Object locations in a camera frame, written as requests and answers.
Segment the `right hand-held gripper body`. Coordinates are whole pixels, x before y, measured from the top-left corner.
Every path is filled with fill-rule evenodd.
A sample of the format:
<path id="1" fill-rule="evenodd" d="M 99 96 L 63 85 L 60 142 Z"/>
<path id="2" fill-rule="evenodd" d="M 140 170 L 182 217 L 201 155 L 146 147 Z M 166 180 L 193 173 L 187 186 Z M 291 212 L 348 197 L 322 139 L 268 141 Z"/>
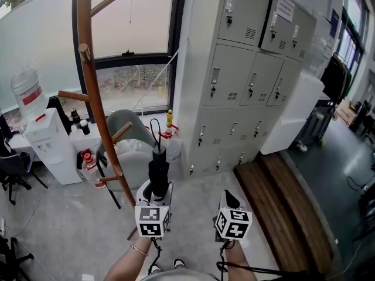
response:
<path id="1" fill-rule="evenodd" d="M 253 223 L 253 214 L 248 209 L 233 210 L 228 208 L 218 209 L 214 219 L 216 235 L 222 241 L 225 239 L 243 240 L 247 237 Z"/>

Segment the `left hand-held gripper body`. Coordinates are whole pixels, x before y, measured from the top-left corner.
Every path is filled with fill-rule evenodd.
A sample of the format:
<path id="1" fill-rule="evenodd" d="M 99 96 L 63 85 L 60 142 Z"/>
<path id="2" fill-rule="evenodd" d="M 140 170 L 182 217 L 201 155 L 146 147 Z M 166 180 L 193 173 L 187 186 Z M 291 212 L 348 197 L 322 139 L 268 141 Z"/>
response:
<path id="1" fill-rule="evenodd" d="M 135 205 L 135 220 L 139 236 L 161 238 L 165 235 L 171 221 L 171 196 L 149 202 L 137 197 Z"/>

